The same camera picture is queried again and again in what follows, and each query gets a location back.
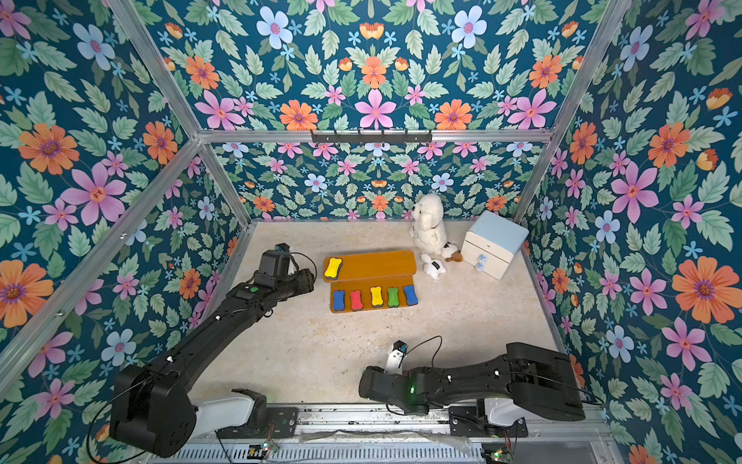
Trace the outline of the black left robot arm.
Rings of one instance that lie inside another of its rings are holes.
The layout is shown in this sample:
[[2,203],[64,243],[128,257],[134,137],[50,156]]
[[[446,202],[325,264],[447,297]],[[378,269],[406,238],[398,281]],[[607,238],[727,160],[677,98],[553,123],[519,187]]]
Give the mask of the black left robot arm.
[[116,378],[110,436],[159,457],[179,452],[189,440],[227,427],[266,423],[266,399],[257,392],[194,403],[189,397],[206,368],[237,336],[276,306],[314,289],[308,269],[289,276],[255,274],[231,289],[220,306],[175,347],[143,367],[125,368]]

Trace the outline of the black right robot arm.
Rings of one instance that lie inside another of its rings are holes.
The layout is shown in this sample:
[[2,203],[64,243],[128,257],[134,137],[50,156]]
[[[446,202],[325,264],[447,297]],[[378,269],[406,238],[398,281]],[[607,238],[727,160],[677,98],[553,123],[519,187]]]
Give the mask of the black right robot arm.
[[460,401],[503,399],[551,421],[583,421],[581,391],[568,355],[513,342],[495,359],[466,367],[415,367],[394,373],[367,367],[359,396],[425,416]]

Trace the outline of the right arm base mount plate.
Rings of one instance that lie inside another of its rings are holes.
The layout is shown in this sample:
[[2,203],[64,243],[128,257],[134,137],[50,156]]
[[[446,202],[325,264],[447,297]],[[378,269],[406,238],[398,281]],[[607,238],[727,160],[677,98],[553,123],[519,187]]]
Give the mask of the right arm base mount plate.
[[484,414],[482,405],[464,405],[448,407],[449,433],[452,436],[469,438],[526,438],[529,436],[524,419],[513,425],[493,425]]

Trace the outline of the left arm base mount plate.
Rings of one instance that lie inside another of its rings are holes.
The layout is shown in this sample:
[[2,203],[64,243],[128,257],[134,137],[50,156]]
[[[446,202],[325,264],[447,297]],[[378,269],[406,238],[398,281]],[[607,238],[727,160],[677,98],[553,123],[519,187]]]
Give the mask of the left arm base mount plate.
[[295,407],[261,407],[245,425],[225,427],[216,435],[225,439],[284,439],[295,435],[299,409]]

